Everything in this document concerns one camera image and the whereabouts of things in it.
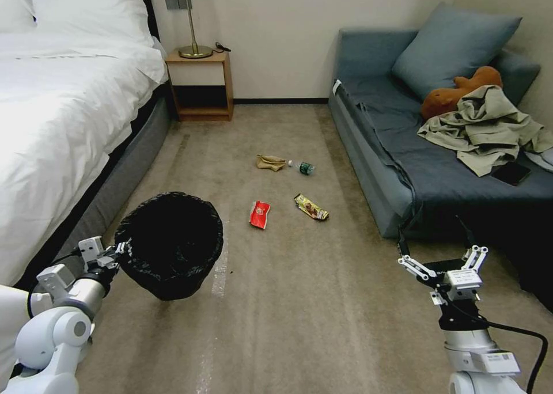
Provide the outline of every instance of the wall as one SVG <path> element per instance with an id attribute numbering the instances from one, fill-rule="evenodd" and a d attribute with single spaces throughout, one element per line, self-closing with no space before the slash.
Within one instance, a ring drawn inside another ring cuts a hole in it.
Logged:
<path id="1" fill-rule="evenodd" d="M 520 104 L 520 109 L 553 130 L 553 5 L 551 0 L 455 0 L 455 5 L 490 13 L 523 17 L 507 48 L 541 64 L 541 72 Z"/>
<path id="2" fill-rule="evenodd" d="M 198 43 L 232 49 L 237 98 L 327 97 L 338 29 L 420 25 L 453 0 L 193 0 Z M 186 11 L 153 0 L 167 50 L 190 43 Z"/>

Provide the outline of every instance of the wooden nightstand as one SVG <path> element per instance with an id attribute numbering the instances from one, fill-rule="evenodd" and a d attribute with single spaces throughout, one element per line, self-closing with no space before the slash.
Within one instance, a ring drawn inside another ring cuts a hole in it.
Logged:
<path id="1" fill-rule="evenodd" d="M 231 120 L 234 109 L 228 52 L 186 59 L 174 50 L 165 59 L 179 120 Z"/>

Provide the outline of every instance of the white pillow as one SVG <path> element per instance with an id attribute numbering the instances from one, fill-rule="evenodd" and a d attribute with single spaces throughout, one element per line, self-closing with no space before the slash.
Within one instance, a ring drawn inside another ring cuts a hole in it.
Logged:
<path id="1" fill-rule="evenodd" d="M 35 28 L 31 0 L 0 0 L 0 33 Z"/>
<path id="2" fill-rule="evenodd" d="M 38 32 L 117 37 L 152 47 L 142 0 L 33 0 Z"/>

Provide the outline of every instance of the plastic bottle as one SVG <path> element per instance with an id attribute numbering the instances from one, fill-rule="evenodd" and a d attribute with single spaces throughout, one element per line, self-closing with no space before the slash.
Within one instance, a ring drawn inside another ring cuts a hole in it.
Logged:
<path id="1" fill-rule="evenodd" d="M 288 161 L 288 166 L 296 168 L 304 175 L 311 175 L 315 170 L 315 167 L 307 162 L 294 162 L 292 160 Z"/>

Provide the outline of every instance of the candy bar wrapper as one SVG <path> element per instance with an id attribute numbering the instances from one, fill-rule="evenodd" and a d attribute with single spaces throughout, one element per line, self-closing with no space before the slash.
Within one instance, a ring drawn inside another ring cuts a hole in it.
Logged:
<path id="1" fill-rule="evenodd" d="M 309 198 L 303 196 L 302 194 L 296 195 L 294 198 L 296 205 L 300 210 L 305 214 L 310 216 L 313 219 L 326 220 L 329 216 L 328 211 L 323 210 L 317 204 L 313 203 Z"/>
<path id="2" fill-rule="evenodd" d="M 265 229 L 267 226 L 267 213 L 271 209 L 269 203 L 264 203 L 263 201 L 255 201 L 252 206 L 252 211 L 249 215 L 249 223 L 252 226 Z"/>

